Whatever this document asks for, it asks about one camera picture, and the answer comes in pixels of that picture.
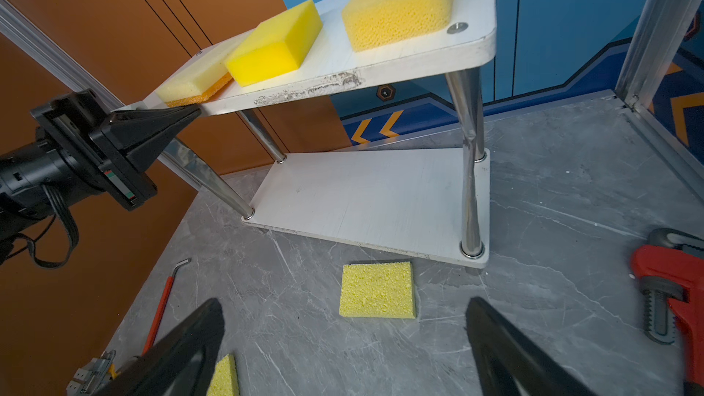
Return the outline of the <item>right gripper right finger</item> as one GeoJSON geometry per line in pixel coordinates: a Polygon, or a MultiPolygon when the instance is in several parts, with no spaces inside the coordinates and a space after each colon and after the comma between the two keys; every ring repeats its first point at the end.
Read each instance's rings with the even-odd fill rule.
{"type": "Polygon", "coordinates": [[[469,301],[467,338],[484,395],[592,395],[481,297],[469,301]]]}

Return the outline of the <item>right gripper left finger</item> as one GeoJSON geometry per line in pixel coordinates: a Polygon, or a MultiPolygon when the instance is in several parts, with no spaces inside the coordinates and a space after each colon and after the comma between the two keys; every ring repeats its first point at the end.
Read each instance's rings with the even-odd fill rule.
{"type": "Polygon", "coordinates": [[[211,298],[97,393],[205,395],[224,334],[222,305],[211,298]]]}

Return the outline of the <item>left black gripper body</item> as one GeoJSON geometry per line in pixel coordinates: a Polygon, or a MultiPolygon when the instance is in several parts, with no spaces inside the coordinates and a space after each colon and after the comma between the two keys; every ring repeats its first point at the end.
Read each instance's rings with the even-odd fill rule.
{"type": "Polygon", "coordinates": [[[101,106],[91,89],[68,93],[31,111],[89,184],[133,210],[158,189],[147,171],[138,172],[106,137],[106,119],[112,113],[101,106]]]}

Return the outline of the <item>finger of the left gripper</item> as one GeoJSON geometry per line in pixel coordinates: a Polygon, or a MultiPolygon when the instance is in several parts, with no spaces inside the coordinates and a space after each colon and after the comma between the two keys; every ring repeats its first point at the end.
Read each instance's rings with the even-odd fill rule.
{"type": "Polygon", "coordinates": [[[198,104],[115,111],[106,119],[106,137],[138,172],[146,172],[201,113],[198,104]]]}

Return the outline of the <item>pale yellow orange-backed sponge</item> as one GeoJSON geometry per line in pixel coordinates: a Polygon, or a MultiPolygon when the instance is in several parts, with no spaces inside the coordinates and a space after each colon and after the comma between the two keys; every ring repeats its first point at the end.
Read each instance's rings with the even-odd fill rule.
{"type": "Polygon", "coordinates": [[[168,107],[207,102],[233,80],[226,60],[242,41],[240,37],[231,38],[197,54],[156,90],[159,100],[168,107]]]}

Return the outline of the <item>bright yellow foam sponge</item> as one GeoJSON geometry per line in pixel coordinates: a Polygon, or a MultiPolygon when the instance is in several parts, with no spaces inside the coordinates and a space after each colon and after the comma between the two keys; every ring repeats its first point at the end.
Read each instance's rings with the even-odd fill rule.
{"type": "Polygon", "coordinates": [[[308,0],[261,22],[227,56],[225,67],[242,87],[296,71],[322,27],[315,3],[308,0]]]}

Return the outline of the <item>golden yellow sponge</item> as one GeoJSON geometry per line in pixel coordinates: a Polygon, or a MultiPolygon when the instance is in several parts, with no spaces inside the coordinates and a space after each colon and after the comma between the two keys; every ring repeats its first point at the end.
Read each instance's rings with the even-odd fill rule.
{"type": "Polygon", "coordinates": [[[353,51],[379,48],[439,31],[454,0],[349,0],[342,10],[353,51]]]}

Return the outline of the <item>white two-tier shelf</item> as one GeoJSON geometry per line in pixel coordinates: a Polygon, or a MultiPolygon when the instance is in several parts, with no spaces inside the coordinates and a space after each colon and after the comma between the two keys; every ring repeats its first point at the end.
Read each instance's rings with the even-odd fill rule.
{"type": "Polygon", "coordinates": [[[201,105],[204,116],[253,118],[266,107],[443,75],[458,117],[458,148],[376,150],[402,138],[418,105],[350,117],[355,151],[292,153],[242,199],[183,143],[167,148],[175,170],[228,203],[245,224],[283,233],[484,268],[490,257],[491,154],[484,145],[480,69],[496,54],[496,0],[455,0],[447,29],[364,52],[343,24],[349,0],[323,0],[322,31],[302,67],[260,84],[229,84],[201,105]]]}

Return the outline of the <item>light yellow cellulose sponge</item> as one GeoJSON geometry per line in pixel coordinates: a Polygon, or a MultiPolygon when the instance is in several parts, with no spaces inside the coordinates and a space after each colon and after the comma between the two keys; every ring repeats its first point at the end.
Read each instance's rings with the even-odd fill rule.
{"type": "Polygon", "coordinates": [[[345,265],[339,315],[350,318],[415,319],[412,263],[345,265]]]}

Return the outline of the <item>red pipe wrench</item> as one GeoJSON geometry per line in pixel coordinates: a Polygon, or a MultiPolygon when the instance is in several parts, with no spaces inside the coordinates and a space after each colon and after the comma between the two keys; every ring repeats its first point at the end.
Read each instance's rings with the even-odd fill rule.
{"type": "Polygon", "coordinates": [[[686,395],[703,394],[703,239],[674,228],[650,232],[631,268],[643,304],[643,331],[661,345],[685,344],[686,395]]]}

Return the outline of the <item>red handled hex key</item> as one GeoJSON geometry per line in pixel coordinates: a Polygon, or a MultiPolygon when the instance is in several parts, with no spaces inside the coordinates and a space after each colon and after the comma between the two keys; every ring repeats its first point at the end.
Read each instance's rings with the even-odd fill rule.
{"type": "Polygon", "coordinates": [[[159,305],[157,307],[157,311],[156,311],[154,318],[152,320],[152,323],[150,326],[150,331],[148,332],[148,337],[147,337],[146,343],[144,345],[144,348],[142,350],[142,355],[146,355],[155,344],[156,337],[157,337],[159,329],[161,327],[161,321],[163,319],[163,315],[166,310],[166,305],[168,304],[168,300],[169,300],[171,292],[172,292],[172,287],[175,282],[175,278],[177,276],[179,269],[181,269],[183,266],[188,265],[191,261],[192,261],[191,258],[186,258],[185,260],[179,261],[172,269],[170,276],[167,278],[162,295],[161,295],[161,300],[159,300],[159,305]]]}

